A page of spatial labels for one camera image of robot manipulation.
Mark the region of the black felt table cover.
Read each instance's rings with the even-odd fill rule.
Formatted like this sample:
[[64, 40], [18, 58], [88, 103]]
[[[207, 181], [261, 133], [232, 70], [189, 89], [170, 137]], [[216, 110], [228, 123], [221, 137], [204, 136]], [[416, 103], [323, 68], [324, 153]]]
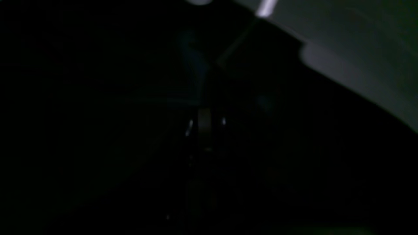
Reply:
[[2, 0], [2, 235], [416, 235], [417, 51], [352, 0]]

